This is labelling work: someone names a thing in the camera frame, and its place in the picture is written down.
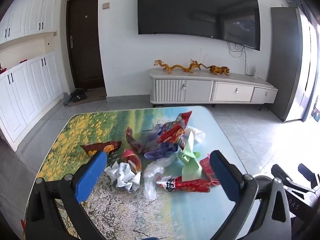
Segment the small red packet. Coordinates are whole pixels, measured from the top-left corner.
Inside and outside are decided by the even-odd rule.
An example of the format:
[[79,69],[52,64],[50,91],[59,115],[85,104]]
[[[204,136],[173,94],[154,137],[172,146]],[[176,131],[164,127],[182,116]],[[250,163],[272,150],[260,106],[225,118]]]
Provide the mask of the small red packet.
[[214,171],[210,165],[209,158],[210,158],[210,154],[207,154],[207,156],[204,159],[200,160],[200,165],[202,167],[204,174],[209,179],[211,185],[218,186],[218,185],[220,185],[220,182],[217,179],[216,174],[214,173]]

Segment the red orange chip bag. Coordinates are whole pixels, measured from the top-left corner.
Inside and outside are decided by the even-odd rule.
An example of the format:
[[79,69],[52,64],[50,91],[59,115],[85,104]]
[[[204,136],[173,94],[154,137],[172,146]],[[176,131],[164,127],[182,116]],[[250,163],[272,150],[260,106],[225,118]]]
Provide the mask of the red orange chip bag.
[[122,145],[121,141],[109,141],[109,142],[99,142],[89,145],[81,145],[81,148],[87,153],[91,158],[93,155],[99,152],[105,152],[107,155],[110,155],[120,149]]

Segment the white paper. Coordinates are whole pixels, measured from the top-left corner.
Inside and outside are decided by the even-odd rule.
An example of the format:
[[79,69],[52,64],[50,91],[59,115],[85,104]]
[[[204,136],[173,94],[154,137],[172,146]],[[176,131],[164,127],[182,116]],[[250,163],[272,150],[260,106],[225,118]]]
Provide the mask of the white paper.
[[111,182],[116,182],[116,188],[124,188],[128,193],[136,192],[140,187],[141,172],[135,174],[129,163],[117,163],[105,168],[104,172]]

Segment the green paper piece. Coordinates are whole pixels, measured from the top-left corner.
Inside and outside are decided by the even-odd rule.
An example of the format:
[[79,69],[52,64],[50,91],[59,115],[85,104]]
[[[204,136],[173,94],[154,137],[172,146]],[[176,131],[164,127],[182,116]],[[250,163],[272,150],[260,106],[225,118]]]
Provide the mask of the green paper piece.
[[201,156],[199,152],[194,152],[194,133],[190,131],[188,140],[184,149],[178,154],[178,158],[184,166],[182,167],[182,181],[192,181],[201,178],[202,166],[198,159]]

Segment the pink orange wrapper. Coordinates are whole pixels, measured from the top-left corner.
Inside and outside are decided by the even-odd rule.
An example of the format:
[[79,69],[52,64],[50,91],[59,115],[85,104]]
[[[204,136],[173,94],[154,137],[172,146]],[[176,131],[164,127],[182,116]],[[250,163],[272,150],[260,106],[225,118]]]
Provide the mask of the pink orange wrapper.
[[138,155],[133,152],[131,149],[125,149],[121,155],[121,160],[123,162],[129,163],[131,166],[132,172],[137,174],[142,171],[142,162]]

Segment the red white snack wrapper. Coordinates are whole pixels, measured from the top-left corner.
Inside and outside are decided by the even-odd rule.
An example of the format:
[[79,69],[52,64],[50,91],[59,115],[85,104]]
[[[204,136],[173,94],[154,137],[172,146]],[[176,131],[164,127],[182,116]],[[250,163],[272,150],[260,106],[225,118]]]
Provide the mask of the red white snack wrapper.
[[165,191],[184,191],[184,192],[210,192],[210,181],[205,179],[197,179],[190,181],[183,181],[182,177],[158,177],[156,184],[163,188]]

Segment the clear plastic bag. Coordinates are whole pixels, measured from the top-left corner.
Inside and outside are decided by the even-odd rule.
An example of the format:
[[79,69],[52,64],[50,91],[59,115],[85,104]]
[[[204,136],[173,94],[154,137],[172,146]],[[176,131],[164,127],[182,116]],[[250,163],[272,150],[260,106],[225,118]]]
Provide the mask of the clear plastic bag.
[[151,162],[143,172],[144,196],[147,200],[156,199],[156,178],[164,174],[165,168],[171,165],[176,159],[176,155],[167,158],[159,158]]

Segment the large red snack bag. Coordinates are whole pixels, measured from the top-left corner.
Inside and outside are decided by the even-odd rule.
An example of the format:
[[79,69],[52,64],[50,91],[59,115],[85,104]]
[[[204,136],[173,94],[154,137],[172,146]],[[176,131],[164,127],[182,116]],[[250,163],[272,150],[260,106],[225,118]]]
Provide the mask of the large red snack bag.
[[181,149],[184,149],[184,134],[191,114],[192,111],[180,113],[175,121],[166,122],[157,142],[177,144]]

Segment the red clear wrapper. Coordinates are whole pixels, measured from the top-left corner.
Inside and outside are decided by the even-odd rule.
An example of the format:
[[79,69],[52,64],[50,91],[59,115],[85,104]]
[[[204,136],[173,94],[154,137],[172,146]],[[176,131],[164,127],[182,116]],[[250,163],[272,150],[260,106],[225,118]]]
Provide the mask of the red clear wrapper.
[[142,131],[138,138],[133,136],[131,127],[126,129],[126,140],[136,154],[145,154],[157,150],[158,143],[156,142],[159,137],[159,133],[152,129]]

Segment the purple plastic wrapper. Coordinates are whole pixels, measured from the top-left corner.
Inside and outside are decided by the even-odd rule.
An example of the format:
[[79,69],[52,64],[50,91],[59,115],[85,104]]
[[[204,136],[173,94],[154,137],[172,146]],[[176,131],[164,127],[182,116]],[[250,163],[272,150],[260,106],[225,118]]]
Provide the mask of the purple plastic wrapper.
[[143,131],[144,157],[149,160],[170,157],[179,147],[184,148],[184,134],[185,128],[173,121],[157,124],[153,129]]

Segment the black shoes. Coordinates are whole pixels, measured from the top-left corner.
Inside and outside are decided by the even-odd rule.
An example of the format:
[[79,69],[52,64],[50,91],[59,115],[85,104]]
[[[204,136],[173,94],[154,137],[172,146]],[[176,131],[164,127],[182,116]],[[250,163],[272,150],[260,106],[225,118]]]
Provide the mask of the black shoes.
[[86,90],[85,89],[76,89],[71,93],[71,102],[76,103],[82,100],[87,99]]

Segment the white tv cabinet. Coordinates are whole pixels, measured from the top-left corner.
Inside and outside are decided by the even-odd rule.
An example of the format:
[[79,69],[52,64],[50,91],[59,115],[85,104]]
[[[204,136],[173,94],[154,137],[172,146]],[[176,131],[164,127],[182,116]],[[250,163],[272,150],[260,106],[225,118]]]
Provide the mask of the white tv cabinet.
[[155,105],[272,104],[278,90],[265,80],[241,75],[214,75],[196,70],[168,74],[151,69],[150,102]]

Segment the golden tiger figurine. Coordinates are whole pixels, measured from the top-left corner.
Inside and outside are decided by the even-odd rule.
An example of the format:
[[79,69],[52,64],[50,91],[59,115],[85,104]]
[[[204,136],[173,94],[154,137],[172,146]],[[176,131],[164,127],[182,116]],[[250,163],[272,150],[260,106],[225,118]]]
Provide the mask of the golden tiger figurine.
[[205,65],[203,65],[204,68],[208,69],[211,73],[215,74],[215,75],[221,75],[221,74],[225,74],[227,76],[230,75],[230,69],[228,67],[222,66],[222,67],[218,67],[215,65],[206,67]]

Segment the golden dragon figurine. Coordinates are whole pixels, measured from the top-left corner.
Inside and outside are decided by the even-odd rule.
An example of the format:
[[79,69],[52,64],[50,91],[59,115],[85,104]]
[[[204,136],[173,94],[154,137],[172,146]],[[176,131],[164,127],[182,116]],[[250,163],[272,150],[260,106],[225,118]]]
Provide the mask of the golden dragon figurine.
[[164,63],[162,60],[155,60],[153,65],[162,67],[162,69],[164,71],[166,71],[168,74],[171,74],[173,72],[173,70],[175,70],[175,69],[180,69],[180,70],[182,70],[183,72],[186,72],[186,73],[193,73],[194,69],[199,69],[200,70],[201,66],[202,66],[202,64],[198,63],[196,60],[191,60],[188,67],[184,67],[184,66],[179,65],[179,64],[175,64],[173,66],[170,66],[170,65]]

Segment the grey refrigerator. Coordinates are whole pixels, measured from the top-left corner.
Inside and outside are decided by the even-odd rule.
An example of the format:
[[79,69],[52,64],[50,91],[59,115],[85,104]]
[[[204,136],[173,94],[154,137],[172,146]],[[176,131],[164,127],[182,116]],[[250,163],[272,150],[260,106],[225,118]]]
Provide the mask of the grey refrigerator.
[[283,122],[300,120],[306,109],[310,72],[310,23],[294,7],[271,8],[272,49],[267,81],[278,89],[271,111]]

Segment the dark brown entrance door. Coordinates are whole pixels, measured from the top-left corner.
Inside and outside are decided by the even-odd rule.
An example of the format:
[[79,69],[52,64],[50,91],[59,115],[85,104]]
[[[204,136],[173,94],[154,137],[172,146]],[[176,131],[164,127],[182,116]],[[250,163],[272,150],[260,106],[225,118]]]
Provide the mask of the dark brown entrance door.
[[104,87],[98,35],[98,0],[67,1],[66,29],[75,87]]

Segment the white wall cupboards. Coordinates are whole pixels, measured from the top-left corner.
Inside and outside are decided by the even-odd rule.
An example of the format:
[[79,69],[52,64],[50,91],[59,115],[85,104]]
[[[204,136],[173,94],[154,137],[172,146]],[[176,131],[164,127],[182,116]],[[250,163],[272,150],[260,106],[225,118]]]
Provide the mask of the white wall cupboards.
[[1,137],[13,151],[63,96],[56,0],[14,0],[1,19]]

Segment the large black wall television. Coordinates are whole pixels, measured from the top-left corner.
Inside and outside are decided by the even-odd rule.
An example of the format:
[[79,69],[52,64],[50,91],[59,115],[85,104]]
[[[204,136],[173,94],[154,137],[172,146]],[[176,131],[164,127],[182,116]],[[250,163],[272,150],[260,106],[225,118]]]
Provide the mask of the large black wall television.
[[213,38],[260,49],[258,0],[138,0],[139,34]]

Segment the beige wall switch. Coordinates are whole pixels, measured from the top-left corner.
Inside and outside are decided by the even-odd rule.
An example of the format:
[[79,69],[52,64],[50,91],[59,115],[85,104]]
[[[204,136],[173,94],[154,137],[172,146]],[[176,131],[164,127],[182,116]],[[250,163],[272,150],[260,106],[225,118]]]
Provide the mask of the beige wall switch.
[[104,3],[103,4],[103,10],[109,9],[110,8],[110,2]]

